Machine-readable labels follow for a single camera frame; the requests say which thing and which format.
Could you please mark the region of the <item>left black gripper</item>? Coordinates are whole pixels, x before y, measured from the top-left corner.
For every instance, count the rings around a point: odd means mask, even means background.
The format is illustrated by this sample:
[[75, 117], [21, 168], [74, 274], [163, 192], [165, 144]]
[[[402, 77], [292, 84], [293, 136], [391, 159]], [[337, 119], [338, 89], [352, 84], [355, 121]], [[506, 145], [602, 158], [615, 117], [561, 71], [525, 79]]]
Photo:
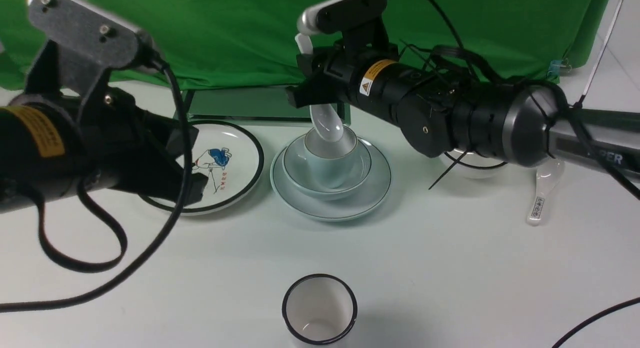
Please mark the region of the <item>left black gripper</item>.
[[110, 190], [177, 202], [185, 173], [190, 174], [185, 205], [201, 202], [208, 177], [193, 171], [188, 159], [183, 167], [179, 159], [192, 152], [200, 131], [188, 125], [183, 136], [179, 121], [141, 109], [135, 98], [120, 88], [110, 88], [110, 113], [118, 114], [124, 122], [107, 131], [125, 139], [121, 152], [110, 164], [115, 170], [115, 183]]

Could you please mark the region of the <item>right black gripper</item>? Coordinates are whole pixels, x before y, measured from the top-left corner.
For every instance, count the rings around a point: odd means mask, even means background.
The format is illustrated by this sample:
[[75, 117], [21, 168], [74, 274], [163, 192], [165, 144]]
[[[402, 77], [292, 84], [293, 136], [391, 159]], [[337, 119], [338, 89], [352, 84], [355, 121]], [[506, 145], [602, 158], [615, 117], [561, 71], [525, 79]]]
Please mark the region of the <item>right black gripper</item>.
[[321, 47], [298, 54], [298, 68], [305, 80], [286, 88], [295, 108], [343, 102], [380, 119], [414, 119], [416, 84], [409, 77], [416, 70], [398, 63], [399, 49], [389, 45], [378, 51], [365, 47], [355, 57], [336, 47]]

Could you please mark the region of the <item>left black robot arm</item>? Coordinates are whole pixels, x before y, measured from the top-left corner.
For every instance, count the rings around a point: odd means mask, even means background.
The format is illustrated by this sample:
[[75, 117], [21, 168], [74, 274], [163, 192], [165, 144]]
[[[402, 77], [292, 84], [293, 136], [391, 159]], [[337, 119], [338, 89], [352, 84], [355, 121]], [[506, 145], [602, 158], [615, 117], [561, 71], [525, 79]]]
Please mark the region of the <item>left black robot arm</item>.
[[179, 159], [192, 149], [199, 130], [183, 138], [178, 120], [137, 106], [135, 98], [110, 88], [96, 117], [77, 125], [82, 98], [21, 93], [1, 108], [1, 211], [34, 206], [20, 185], [45, 202], [86, 190], [115, 190], [176, 202], [183, 176]]

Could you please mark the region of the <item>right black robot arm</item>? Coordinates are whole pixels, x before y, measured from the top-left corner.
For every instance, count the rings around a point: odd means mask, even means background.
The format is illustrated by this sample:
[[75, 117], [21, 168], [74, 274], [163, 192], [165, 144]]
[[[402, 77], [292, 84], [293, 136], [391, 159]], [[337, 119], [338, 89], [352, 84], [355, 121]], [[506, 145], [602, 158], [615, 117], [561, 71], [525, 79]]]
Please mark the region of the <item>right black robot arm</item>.
[[295, 108], [348, 104], [400, 129], [409, 145], [437, 158], [453, 150], [532, 168], [560, 159], [639, 181], [639, 114], [576, 108], [554, 83], [523, 77], [477, 80], [432, 54], [426, 68], [400, 63], [402, 52], [366, 46], [319, 47], [299, 54], [305, 76], [286, 88]]

